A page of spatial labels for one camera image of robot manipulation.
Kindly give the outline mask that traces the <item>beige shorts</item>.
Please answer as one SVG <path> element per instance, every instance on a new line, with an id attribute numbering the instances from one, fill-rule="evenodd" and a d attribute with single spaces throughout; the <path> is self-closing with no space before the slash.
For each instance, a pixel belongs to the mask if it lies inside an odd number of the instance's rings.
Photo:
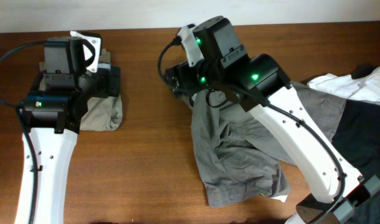
<path id="1" fill-rule="evenodd" d="M 111 64 L 111 54 L 106 49 L 102 49 L 98 64 Z M 117 97 L 92 97 L 83 89 L 84 74 L 78 77 L 78 92 L 85 93 L 87 100 L 87 112 L 80 120 L 73 117 L 73 112 L 68 110 L 65 116 L 65 129 L 79 133 L 79 131 L 114 131 L 123 121 L 123 106 L 121 101 L 121 92 Z"/>

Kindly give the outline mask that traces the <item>grey cargo shorts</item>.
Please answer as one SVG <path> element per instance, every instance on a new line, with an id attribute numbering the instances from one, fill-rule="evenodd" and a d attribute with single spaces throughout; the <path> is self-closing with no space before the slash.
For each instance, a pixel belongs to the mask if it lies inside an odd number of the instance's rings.
<path id="1" fill-rule="evenodd" d="M 183 101 L 192 110 L 197 168 L 211 208 L 263 195 L 281 202 L 290 193 L 280 163 L 293 164 L 273 135 L 222 92 L 203 90 Z"/>

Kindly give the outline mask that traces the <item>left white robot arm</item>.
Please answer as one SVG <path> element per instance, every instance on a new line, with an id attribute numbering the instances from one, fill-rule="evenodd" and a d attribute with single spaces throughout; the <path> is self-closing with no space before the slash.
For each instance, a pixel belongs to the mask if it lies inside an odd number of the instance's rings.
<path id="1" fill-rule="evenodd" d="M 17 105 L 24 167 L 15 223 L 63 223 L 70 160 L 91 98 L 120 93 L 120 68 L 99 65 L 102 38 L 43 41 L 44 69 Z"/>

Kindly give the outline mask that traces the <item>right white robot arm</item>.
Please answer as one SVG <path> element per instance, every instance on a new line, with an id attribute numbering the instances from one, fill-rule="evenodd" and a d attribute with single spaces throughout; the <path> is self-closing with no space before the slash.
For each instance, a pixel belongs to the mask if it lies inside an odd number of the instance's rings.
<path id="1" fill-rule="evenodd" d="M 363 177 L 324 136 L 277 61 L 249 57 L 228 19 L 186 25 L 171 45 L 181 45 L 187 57 L 160 73 L 175 95 L 224 92 L 273 134 L 306 178 L 311 192 L 289 223 L 344 223 L 380 191 L 376 176 Z"/>

